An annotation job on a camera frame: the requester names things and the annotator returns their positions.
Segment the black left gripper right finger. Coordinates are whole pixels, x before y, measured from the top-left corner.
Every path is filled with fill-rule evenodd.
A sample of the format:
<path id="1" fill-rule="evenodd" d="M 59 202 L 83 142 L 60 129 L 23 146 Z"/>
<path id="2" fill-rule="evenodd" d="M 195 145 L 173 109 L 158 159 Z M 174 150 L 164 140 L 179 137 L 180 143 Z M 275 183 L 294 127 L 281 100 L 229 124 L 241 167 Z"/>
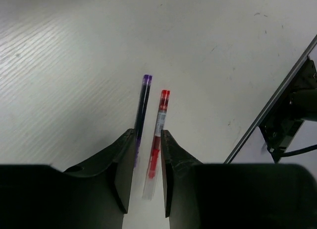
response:
<path id="1" fill-rule="evenodd" d="M 294 164 L 204 164 L 161 131 L 165 216 L 172 229 L 314 229 L 317 183 Z"/>

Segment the red gel pen refill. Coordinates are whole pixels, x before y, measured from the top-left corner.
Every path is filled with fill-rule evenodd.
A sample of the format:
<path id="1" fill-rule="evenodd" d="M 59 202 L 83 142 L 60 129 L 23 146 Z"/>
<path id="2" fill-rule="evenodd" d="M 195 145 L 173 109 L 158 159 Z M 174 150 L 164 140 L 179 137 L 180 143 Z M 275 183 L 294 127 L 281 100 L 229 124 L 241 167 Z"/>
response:
<path id="1" fill-rule="evenodd" d="M 160 154 L 160 135 L 165 124 L 169 96 L 170 96 L 169 90 L 161 91 L 158 114 L 157 114 L 152 148 L 151 148 L 151 154 L 149 158 L 147 174 L 146 174 L 143 195 L 142 195 L 142 198 L 145 200 L 152 200 L 154 191 L 155 191 L 158 157 Z"/>

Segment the purple gel pen refill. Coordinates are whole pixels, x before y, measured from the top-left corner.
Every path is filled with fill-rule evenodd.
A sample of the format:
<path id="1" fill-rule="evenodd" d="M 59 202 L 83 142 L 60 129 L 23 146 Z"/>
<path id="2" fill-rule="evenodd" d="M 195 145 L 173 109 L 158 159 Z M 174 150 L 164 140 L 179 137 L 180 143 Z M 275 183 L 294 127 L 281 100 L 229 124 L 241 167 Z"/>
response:
<path id="1" fill-rule="evenodd" d="M 136 131 L 136 151 L 135 151 L 135 159 L 134 159 L 134 167 L 137 165 L 137 158 L 140 148 L 140 143 L 142 139 L 143 127 L 145 122 L 145 115 L 147 110 L 147 104 L 150 94 L 150 87 L 152 83 L 151 75 L 144 75 L 142 81 L 142 88 L 140 92 L 140 99 L 138 104 L 138 111 L 135 121 L 135 131 Z"/>

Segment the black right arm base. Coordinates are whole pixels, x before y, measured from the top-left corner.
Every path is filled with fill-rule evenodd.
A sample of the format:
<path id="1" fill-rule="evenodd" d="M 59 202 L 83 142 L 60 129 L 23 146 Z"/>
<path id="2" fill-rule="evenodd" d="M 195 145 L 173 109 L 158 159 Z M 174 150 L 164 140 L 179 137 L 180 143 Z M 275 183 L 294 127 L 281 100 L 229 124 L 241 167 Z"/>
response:
<path id="1" fill-rule="evenodd" d="M 287 152 L 303 122 L 317 120 L 317 69 L 313 60 L 306 60 L 288 83 L 272 109 L 260 123 L 267 150 L 275 163 L 281 158 L 308 153 L 316 144 Z"/>

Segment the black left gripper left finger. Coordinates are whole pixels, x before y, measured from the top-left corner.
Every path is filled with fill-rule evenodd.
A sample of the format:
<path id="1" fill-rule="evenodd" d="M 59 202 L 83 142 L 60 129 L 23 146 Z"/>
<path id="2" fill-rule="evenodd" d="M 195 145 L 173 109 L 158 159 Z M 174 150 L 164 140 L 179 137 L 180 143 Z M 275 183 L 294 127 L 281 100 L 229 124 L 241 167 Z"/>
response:
<path id="1" fill-rule="evenodd" d="M 120 229 L 129 208 L 135 131 L 59 171 L 48 165 L 1 165 L 3 229 Z"/>

